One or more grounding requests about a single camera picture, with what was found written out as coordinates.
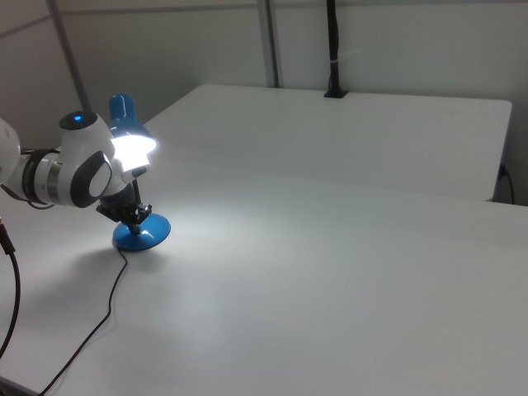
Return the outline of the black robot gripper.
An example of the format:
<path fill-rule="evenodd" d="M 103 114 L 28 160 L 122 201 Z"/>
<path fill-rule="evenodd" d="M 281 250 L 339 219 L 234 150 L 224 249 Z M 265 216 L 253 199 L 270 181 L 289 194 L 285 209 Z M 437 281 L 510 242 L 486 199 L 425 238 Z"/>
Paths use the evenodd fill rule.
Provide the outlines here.
<path fill-rule="evenodd" d="M 142 202 L 139 185 L 132 181 L 122 191 L 100 198 L 96 211 L 116 223 L 129 226 L 131 234 L 140 235 L 141 224 L 152 213 L 152 206 Z"/>

